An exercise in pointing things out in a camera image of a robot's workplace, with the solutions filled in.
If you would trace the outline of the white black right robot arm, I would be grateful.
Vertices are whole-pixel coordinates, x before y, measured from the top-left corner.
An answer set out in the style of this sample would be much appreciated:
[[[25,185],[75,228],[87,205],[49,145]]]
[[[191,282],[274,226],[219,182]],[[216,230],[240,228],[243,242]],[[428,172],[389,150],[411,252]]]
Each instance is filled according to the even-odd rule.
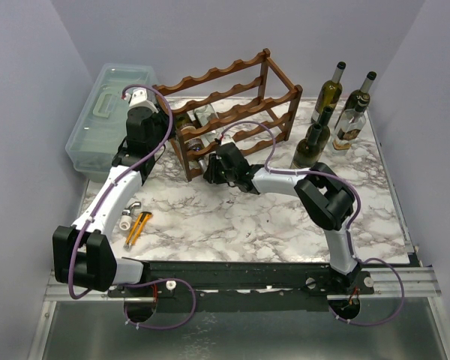
[[[250,164],[233,143],[217,148],[208,159],[204,179],[228,184],[246,194],[281,194],[296,197],[309,218],[325,235],[330,255],[327,265],[284,265],[271,284],[304,287],[326,294],[371,294],[374,283],[363,271],[350,234],[350,225],[361,208],[359,195],[324,163],[305,169],[272,169]]]

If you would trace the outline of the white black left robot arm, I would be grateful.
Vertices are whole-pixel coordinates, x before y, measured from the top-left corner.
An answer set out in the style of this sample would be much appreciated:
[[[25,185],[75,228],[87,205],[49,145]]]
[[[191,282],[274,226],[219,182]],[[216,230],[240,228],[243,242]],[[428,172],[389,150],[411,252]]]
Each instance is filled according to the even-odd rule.
[[[58,226],[52,236],[55,279],[69,288],[104,292],[125,284],[135,296],[151,288],[139,260],[117,258],[110,246],[113,229],[131,198],[155,165],[155,153],[173,132],[170,108],[153,112],[128,110],[126,137],[112,159],[108,178],[91,205],[70,226]]]

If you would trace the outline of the dark green wine bottle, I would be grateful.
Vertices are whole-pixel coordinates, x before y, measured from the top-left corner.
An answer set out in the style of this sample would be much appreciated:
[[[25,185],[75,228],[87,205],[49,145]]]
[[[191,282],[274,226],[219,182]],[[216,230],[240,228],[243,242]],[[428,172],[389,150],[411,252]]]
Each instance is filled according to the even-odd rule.
[[[318,144],[321,151],[323,151],[323,149],[326,147],[327,142],[329,141],[330,137],[329,121],[332,117],[333,112],[334,109],[332,107],[325,106],[322,110],[322,114],[316,121],[322,128],[318,138]]]
[[[309,127],[308,135],[296,146],[295,153],[290,164],[291,169],[304,169],[312,167],[320,157],[320,145],[318,139],[322,133],[320,124]]]

